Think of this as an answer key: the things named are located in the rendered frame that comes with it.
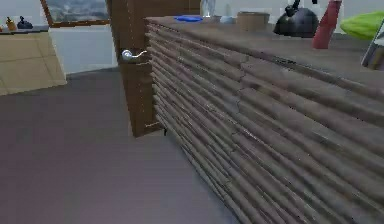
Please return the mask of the brown cylindrical container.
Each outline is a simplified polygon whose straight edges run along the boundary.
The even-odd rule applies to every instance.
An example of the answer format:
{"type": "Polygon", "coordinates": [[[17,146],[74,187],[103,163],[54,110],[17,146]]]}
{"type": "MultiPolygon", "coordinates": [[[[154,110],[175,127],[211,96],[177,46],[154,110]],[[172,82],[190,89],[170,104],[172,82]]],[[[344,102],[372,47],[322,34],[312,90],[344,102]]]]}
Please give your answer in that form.
{"type": "Polygon", "coordinates": [[[265,12],[240,11],[237,14],[237,25],[243,31],[257,31],[265,29],[270,14],[265,12]]]}

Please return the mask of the brown wooden room door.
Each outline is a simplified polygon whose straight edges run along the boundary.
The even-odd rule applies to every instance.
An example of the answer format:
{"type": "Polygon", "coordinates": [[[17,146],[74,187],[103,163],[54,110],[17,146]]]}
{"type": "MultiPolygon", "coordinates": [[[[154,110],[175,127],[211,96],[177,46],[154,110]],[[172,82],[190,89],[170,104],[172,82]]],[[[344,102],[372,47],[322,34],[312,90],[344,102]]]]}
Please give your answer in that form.
{"type": "Polygon", "coordinates": [[[153,107],[153,79],[150,54],[125,61],[121,52],[146,50],[149,42],[146,17],[197,15],[199,0],[106,0],[116,59],[121,73],[131,131],[134,137],[155,132],[161,125],[153,107]]]}

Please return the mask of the brown slatted wooden sideboard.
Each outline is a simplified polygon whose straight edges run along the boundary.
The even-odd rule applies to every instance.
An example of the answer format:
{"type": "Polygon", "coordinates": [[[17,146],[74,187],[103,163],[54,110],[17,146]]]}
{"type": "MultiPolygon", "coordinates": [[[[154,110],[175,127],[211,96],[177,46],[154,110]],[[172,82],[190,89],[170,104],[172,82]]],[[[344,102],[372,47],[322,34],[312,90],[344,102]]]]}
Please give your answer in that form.
{"type": "Polygon", "coordinates": [[[384,224],[384,71],[367,43],[147,21],[157,119],[240,224],[384,224]]]}

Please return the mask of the blue flat plate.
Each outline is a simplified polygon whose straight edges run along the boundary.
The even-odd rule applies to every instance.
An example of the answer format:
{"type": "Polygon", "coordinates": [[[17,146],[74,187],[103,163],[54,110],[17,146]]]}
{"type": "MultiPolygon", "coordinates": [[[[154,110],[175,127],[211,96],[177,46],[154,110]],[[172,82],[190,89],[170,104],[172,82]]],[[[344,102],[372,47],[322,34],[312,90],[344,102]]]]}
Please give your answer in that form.
{"type": "Polygon", "coordinates": [[[183,22],[199,22],[203,20],[201,16],[194,16],[194,15],[179,15],[179,16],[174,16],[174,19],[177,21],[183,21],[183,22]]]}

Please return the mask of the clear glass vase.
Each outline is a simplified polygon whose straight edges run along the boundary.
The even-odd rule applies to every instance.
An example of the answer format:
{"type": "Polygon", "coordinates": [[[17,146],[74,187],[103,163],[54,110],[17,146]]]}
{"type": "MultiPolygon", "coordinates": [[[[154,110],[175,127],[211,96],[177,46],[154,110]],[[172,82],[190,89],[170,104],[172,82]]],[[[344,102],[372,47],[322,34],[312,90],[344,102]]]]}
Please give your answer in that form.
{"type": "Polygon", "coordinates": [[[200,12],[203,17],[211,17],[215,14],[216,0],[201,0],[200,12]]]}

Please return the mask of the black round kettle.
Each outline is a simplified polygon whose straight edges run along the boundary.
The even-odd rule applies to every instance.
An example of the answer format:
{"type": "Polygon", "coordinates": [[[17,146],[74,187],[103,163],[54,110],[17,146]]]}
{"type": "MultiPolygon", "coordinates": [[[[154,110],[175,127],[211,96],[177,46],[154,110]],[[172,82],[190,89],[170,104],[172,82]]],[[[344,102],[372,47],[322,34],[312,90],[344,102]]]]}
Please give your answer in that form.
{"type": "Polygon", "coordinates": [[[278,18],[273,32],[277,35],[313,38],[319,25],[318,16],[309,8],[300,7],[301,0],[285,7],[285,12],[278,18]]]}

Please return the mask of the wood framed window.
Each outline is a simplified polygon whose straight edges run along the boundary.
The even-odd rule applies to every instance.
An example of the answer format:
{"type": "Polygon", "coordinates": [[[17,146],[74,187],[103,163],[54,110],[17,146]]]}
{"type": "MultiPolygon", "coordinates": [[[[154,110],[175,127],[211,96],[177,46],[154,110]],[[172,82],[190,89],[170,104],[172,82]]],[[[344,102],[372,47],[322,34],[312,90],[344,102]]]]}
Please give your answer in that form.
{"type": "Polygon", "coordinates": [[[51,28],[107,25],[106,0],[40,0],[51,28]]]}

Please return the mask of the dark red tall bottle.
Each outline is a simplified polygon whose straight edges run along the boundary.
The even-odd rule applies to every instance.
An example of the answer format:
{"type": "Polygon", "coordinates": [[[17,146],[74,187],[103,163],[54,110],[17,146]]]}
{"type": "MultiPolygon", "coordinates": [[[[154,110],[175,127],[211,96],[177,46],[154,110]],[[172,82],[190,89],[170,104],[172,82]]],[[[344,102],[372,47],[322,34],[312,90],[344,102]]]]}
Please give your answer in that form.
{"type": "Polygon", "coordinates": [[[343,0],[329,0],[324,15],[317,27],[313,37],[312,47],[314,49],[327,49],[330,39],[336,29],[338,15],[343,0]]]}

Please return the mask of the beige wooden cabinet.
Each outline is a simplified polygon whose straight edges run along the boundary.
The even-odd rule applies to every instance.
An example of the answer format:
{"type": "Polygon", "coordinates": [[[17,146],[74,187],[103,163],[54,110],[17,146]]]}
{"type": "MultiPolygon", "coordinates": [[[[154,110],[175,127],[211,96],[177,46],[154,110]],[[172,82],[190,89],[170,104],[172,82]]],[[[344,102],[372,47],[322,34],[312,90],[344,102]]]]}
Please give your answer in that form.
{"type": "Polygon", "coordinates": [[[0,32],[0,96],[66,84],[48,26],[0,32]]]}

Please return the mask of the small dark blue teapot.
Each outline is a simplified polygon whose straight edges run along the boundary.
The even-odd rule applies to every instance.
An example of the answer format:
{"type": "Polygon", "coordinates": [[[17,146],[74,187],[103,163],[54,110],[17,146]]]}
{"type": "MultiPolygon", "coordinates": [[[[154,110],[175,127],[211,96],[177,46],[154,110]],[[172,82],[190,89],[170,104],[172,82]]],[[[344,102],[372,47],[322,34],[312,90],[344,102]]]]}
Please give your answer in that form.
{"type": "Polygon", "coordinates": [[[25,21],[24,17],[21,16],[20,21],[17,23],[17,28],[18,29],[32,29],[33,25],[30,22],[25,21]]]}

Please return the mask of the lime green bowl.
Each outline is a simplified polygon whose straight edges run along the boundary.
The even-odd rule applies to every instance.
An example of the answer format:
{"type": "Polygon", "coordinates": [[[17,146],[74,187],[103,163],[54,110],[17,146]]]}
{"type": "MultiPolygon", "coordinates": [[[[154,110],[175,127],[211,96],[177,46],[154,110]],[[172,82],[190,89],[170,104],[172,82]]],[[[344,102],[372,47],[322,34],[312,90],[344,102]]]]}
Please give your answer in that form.
{"type": "Polygon", "coordinates": [[[384,20],[384,11],[361,13],[343,19],[340,28],[346,34],[362,40],[372,40],[384,20]]]}

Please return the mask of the grey framed picture stand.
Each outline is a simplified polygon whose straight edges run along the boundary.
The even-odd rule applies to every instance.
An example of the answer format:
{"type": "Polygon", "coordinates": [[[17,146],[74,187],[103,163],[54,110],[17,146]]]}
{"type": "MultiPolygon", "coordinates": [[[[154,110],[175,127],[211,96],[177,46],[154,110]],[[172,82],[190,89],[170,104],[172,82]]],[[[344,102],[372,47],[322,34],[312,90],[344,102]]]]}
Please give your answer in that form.
{"type": "Polygon", "coordinates": [[[361,65],[372,70],[384,71],[384,20],[367,48],[361,65]]]}

